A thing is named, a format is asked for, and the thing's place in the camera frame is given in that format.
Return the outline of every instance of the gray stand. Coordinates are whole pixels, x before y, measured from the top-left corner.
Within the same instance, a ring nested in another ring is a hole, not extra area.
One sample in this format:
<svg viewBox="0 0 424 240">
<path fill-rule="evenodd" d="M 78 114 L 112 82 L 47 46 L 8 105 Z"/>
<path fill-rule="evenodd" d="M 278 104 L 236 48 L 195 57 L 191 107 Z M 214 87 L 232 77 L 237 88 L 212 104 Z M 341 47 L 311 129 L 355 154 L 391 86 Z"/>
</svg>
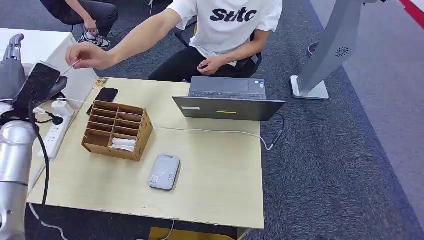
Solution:
<svg viewBox="0 0 424 240">
<path fill-rule="evenodd" d="M 326 79 L 356 50 L 361 7 L 377 0 L 337 0 L 313 56 L 299 76 L 291 77 L 293 97 L 328 100 Z"/>
</svg>

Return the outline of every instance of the white t-shirt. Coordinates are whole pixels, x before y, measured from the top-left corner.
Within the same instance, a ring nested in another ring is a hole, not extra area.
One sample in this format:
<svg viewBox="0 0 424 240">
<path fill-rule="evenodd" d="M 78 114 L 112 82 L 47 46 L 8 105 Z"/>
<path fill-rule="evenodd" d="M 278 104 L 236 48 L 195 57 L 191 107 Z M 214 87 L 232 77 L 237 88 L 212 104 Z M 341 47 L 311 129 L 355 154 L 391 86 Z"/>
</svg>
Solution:
<svg viewBox="0 0 424 240">
<path fill-rule="evenodd" d="M 255 30 L 275 32 L 283 0 L 174 0 L 168 8 L 181 17 L 177 25 L 181 30 L 197 16 L 197 33 L 190 46 L 209 58 L 233 52 L 248 42 Z"/>
</svg>

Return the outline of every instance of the black chair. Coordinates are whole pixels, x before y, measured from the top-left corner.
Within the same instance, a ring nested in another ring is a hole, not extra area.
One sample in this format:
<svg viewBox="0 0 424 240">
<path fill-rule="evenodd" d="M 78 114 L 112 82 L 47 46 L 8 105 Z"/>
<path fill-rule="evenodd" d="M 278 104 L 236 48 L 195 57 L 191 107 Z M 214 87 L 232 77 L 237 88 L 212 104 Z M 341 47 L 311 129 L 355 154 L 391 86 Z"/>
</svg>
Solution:
<svg viewBox="0 0 424 240">
<path fill-rule="evenodd" d="M 188 22 L 187 27 L 185 28 L 190 29 L 194 26 L 194 34 L 197 32 L 197 19 L 193 18 L 191 21 Z M 174 33 L 176 38 L 186 47 L 189 47 L 189 44 L 184 40 L 183 37 L 183 30 L 180 30 L 178 28 L 174 29 Z M 250 35 L 250 41 L 253 41 L 255 39 L 255 33 L 253 32 Z M 251 78 L 257 71 L 259 66 L 262 63 L 262 53 L 259 52 L 256 54 L 257 60 L 256 62 L 253 60 L 254 56 L 248 57 L 246 59 L 240 60 L 235 65 L 235 69 L 240 73 L 240 75 L 236 76 L 237 78 Z"/>
</svg>

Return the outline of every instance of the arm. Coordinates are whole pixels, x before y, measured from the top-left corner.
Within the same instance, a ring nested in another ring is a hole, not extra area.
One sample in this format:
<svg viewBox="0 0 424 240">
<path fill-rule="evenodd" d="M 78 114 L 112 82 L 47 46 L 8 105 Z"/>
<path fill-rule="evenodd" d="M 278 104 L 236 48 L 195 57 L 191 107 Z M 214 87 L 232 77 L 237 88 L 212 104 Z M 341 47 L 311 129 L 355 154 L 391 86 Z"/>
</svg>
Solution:
<svg viewBox="0 0 424 240">
<path fill-rule="evenodd" d="M 253 41 L 241 45 L 235 51 L 232 51 L 230 53 L 223 54 L 220 56 L 213 56 L 206 59 L 200 63 L 200 66 L 197 69 L 201 74 L 213 75 L 218 71 L 220 67 L 226 64 L 252 57 L 255 54 L 260 53 L 262 52 L 262 50 L 264 50 L 269 35 L 270 33 L 268 31 L 255 30 Z"/>
<path fill-rule="evenodd" d="M 262 52 L 267 44 L 268 36 L 270 32 L 256 30 L 254 31 L 254 40 L 247 42 L 228 54 L 221 55 L 223 65 L 232 62 L 240 61 L 243 59 L 250 58 L 260 52 Z"/>
<path fill-rule="evenodd" d="M 115 48 L 108 52 L 112 59 L 112 66 L 151 49 L 179 22 L 181 22 L 180 15 L 169 8 L 150 17 L 134 28 Z"/>
<path fill-rule="evenodd" d="M 81 6 L 78 0 L 65 0 L 65 2 L 71 7 L 84 21 L 92 20 L 90 14 Z"/>
</svg>

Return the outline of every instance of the man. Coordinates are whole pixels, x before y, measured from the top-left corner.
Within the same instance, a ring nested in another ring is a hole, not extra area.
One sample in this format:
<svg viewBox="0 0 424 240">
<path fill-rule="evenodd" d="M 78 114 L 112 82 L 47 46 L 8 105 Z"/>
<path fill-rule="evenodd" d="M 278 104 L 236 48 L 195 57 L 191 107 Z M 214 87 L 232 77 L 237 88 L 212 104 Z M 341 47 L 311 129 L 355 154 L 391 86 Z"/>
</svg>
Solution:
<svg viewBox="0 0 424 240">
<path fill-rule="evenodd" d="M 41 0 L 45 8 L 66 25 L 84 24 L 86 33 L 80 42 L 107 48 L 107 36 L 118 19 L 115 5 L 102 0 Z"/>
<path fill-rule="evenodd" d="M 192 76 L 232 77 L 237 61 L 261 52 L 275 31 L 283 0 L 174 0 L 163 12 L 132 30 L 115 48 L 103 51 L 92 44 L 68 48 L 66 61 L 75 68 L 110 68 L 143 53 L 174 27 L 184 29 L 197 16 L 198 31 L 190 47 L 178 52 L 151 75 L 151 80 L 180 82 Z M 249 41 L 254 32 L 254 40 Z"/>
</svg>

